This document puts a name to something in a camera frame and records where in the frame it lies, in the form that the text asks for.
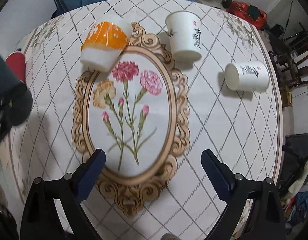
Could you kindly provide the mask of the red bag on floor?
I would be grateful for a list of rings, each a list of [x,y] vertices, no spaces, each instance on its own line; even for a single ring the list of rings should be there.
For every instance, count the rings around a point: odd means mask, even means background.
[[[258,9],[258,7],[248,5],[243,2],[233,1],[226,9],[226,12],[247,21],[248,23],[254,25],[257,29],[262,29],[268,19],[266,12]]]

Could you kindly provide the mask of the white paper cup upright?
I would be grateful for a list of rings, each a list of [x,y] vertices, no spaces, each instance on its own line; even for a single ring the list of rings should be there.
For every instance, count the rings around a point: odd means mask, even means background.
[[[175,11],[165,19],[172,57],[176,61],[196,62],[201,59],[201,24],[198,15]]]

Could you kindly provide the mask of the orange and white cup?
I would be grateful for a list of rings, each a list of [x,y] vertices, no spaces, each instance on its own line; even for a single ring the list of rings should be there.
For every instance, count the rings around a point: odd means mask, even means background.
[[[81,46],[80,62],[91,70],[107,73],[117,62],[132,36],[124,18],[109,14],[96,20]]]

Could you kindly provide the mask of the dumbbell on floor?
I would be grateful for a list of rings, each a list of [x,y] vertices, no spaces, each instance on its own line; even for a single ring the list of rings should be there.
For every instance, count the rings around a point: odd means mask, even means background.
[[[227,9],[230,7],[230,5],[232,4],[233,0],[222,0],[221,1],[221,5],[223,6],[223,8]]]

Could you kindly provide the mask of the floral patterned tablecloth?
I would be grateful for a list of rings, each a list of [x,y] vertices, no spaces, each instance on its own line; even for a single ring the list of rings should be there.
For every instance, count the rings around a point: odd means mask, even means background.
[[[201,59],[172,57],[166,17],[199,16]],[[127,20],[132,36],[113,68],[91,70],[81,46],[103,15]],[[225,208],[201,166],[210,149],[247,179],[278,178],[282,108],[275,73],[253,25],[183,0],[109,0],[49,20],[23,46],[33,107],[11,133],[22,200],[36,177],[59,179],[93,151],[106,167],[82,206],[104,239],[204,239]],[[229,63],[261,61],[263,93],[230,90]]]

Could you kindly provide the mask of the white paper cup lying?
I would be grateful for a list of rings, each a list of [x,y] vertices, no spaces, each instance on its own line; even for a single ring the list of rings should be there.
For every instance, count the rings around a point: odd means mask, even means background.
[[[261,61],[229,63],[224,77],[227,87],[234,91],[263,93],[270,82],[269,71]]]

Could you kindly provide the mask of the dark wooden chair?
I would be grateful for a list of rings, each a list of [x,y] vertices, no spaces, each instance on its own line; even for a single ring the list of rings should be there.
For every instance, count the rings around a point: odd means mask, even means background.
[[[301,31],[287,38],[278,36],[284,34],[279,25],[274,27],[274,33],[268,33],[272,47],[269,55],[280,87],[308,85],[308,30],[299,25]]]

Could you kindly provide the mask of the red paper cup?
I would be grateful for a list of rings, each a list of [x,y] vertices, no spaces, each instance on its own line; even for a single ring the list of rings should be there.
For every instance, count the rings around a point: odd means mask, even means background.
[[[15,51],[6,58],[6,65],[23,83],[26,82],[26,57],[21,51]]]

